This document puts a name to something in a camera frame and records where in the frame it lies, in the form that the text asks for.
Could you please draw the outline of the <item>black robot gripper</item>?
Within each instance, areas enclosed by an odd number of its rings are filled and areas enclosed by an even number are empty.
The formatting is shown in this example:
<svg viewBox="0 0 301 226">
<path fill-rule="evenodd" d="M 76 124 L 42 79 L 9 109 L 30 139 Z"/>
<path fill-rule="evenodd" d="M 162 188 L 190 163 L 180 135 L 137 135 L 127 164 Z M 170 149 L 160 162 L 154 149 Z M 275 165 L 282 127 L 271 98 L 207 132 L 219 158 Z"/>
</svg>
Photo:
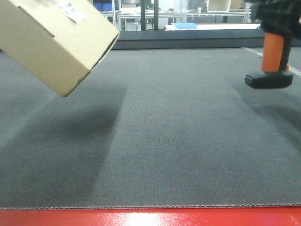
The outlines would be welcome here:
<svg viewBox="0 0 301 226">
<path fill-rule="evenodd" d="M 265 32 L 301 39 L 299 0 L 250 0 L 251 19 L 259 20 Z"/>
</svg>

